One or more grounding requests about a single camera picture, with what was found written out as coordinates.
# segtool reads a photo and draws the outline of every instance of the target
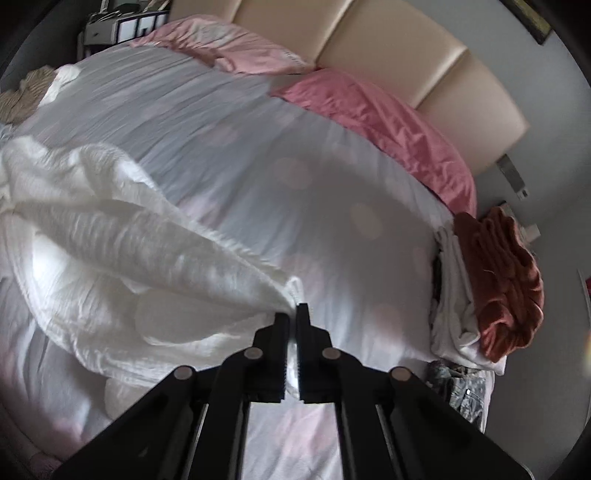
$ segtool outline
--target beige headboard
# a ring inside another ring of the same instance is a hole
[[[474,175],[529,127],[490,70],[402,0],[174,0],[172,20],[195,14],[217,15],[376,83],[422,112]]]

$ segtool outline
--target pink pillow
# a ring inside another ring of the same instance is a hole
[[[271,95],[365,137],[435,192],[453,213],[476,215],[474,179],[455,147],[415,109],[373,83],[324,69]]]
[[[212,15],[171,22],[130,45],[166,47],[232,73],[279,75],[314,70],[313,63],[286,48]]]

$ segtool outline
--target white duvet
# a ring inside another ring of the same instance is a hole
[[[177,365],[220,364],[302,299],[297,277],[188,219],[118,148],[21,137],[0,166],[2,274],[53,342],[117,382],[113,415]]]

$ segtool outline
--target folded white towel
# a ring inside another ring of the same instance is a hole
[[[437,231],[441,246],[441,298],[431,328],[431,351],[469,368],[505,373],[506,357],[493,363],[480,352],[480,332],[462,250],[451,225]]]
[[[185,217],[115,147],[11,140],[0,193],[0,270],[53,342],[119,382],[111,411],[134,398],[120,384],[219,365],[303,300],[298,278]]]

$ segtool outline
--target fabric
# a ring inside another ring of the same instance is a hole
[[[454,146],[420,113],[381,88],[324,69],[272,95],[365,137],[435,192],[453,213],[476,214],[474,179]]]
[[[26,470],[31,472],[37,480],[49,480],[53,471],[61,464],[56,458],[40,452],[31,443],[14,424],[2,404],[0,404],[0,448],[6,450],[4,453],[7,455],[12,454],[14,461],[26,467]]]
[[[472,288],[451,223],[437,231],[441,252],[441,295],[431,327],[431,351],[468,368],[505,373],[506,357],[492,362],[480,352]]]
[[[170,48],[224,72],[278,75],[314,69],[313,63],[286,48],[212,15],[170,22],[130,45]]]
[[[451,408],[484,433],[486,378],[482,371],[458,365],[449,367],[443,361],[436,361],[429,364],[425,382]]]
[[[499,207],[481,222],[468,214],[454,219],[472,285],[480,349],[492,362],[527,347],[544,318],[541,274],[517,229],[515,219]]]
[[[39,106],[56,78],[51,67],[45,66],[27,73],[18,91],[0,93],[0,122],[19,124],[29,118]]]
[[[64,86],[78,78],[80,69],[76,65],[64,65],[56,70],[56,78],[47,89],[45,95],[41,99],[39,106],[52,103],[56,98],[57,94],[60,93]]]
[[[117,148],[21,137],[0,163],[2,269],[90,371],[149,387],[218,365],[303,299],[299,279],[189,221]]]
[[[365,365],[424,378],[435,231],[449,210],[358,134],[166,48],[117,46],[78,64],[67,95],[16,131],[48,148],[116,145],[168,201],[300,277],[315,326]],[[0,396],[65,459],[106,425],[105,377],[56,346],[0,281]],[[332,406],[253,404],[246,479],[342,477]]]
[[[8,142],[12,138],[12,125],[4,125],[0,124],[0,148],[2,148],[6,142]]]

